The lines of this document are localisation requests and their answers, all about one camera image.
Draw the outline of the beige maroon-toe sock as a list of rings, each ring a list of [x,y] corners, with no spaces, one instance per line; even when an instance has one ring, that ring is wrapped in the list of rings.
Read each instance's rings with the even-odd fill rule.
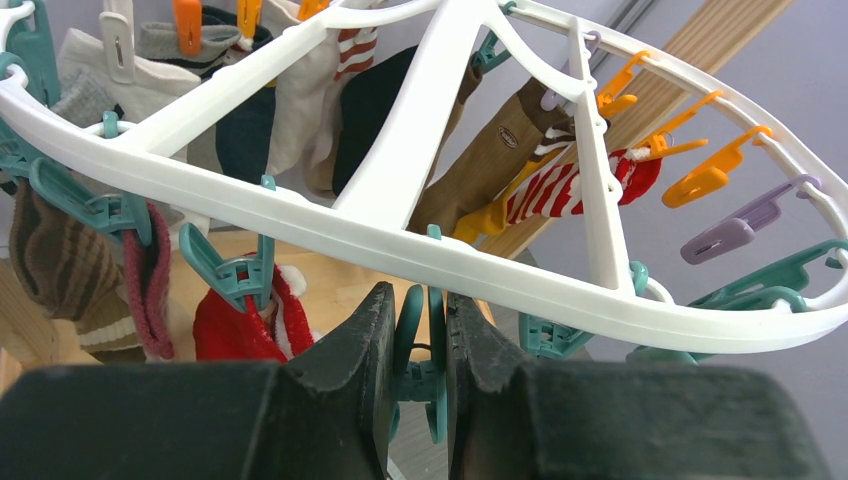
[[[152,202],[147,202],[147,209],[151,243],[144,246],[136,233],[123,233],[124,285],[143,349],[153,357],[172,360],[175,349],[166,324],[172,247],[167,221]]]

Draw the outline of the teal clothes clip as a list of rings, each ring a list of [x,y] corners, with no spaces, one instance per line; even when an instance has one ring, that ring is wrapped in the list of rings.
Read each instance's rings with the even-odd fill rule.
[[[422,403],[431,440],[448,433],[447,325],[443,292],[412,285],[406,292],[394,331],[394,401]]]
[[[224,259],[192,223],[179,232],[180,251],[188,265],[230,306],[247,312],[248,301],[262,310],[271,300],[275,240],[259,235],[257,251]]]

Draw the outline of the white oval clip hanger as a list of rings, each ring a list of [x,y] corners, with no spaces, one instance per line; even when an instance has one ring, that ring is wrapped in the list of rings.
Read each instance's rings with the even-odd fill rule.
[[[425,12],[433,17],[409,80],[361,171],[333,206],[322,207],[284,188],[268,190],[174,160],[178,150],[333,30],[383,26]],[[810,299],[804,313],[793,312],[783,300],[768,310],[740,312],[677,305],[664,289],[657,290],[654,300],[638,297],[618,210],[622,190],[608,168],[606,126],[595,105],[588,53],[579,42],[594,23],[534,1],[519,2],[514,17],[567,35],[569,74],[527,46],[498,1],[410,1],[378,10],[350,9],[336,1],[114,140],[98,138],[92,130],[77,128],[51,112],[27,92],[27,75],[19,65],[4,70],[1,116],[35,149],[118,189],[601,336],[672,350],[742,354],[803,345],[845,323],[845,279]],[[406,229],[481,27],[493,31],[532,76],[575,106],[589,281]]]

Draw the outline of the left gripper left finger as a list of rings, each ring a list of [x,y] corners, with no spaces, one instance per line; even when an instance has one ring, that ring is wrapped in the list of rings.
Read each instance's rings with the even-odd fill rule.
[[[392,286],[286,364],[52,366],[1,399],[5,479],[383,479]]]

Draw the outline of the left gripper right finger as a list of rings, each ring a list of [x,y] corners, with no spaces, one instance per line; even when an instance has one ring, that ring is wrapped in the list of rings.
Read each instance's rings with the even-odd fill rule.
[[[743,369],[537,359],[447,299],[453,479],[827,479],[796,404]]]

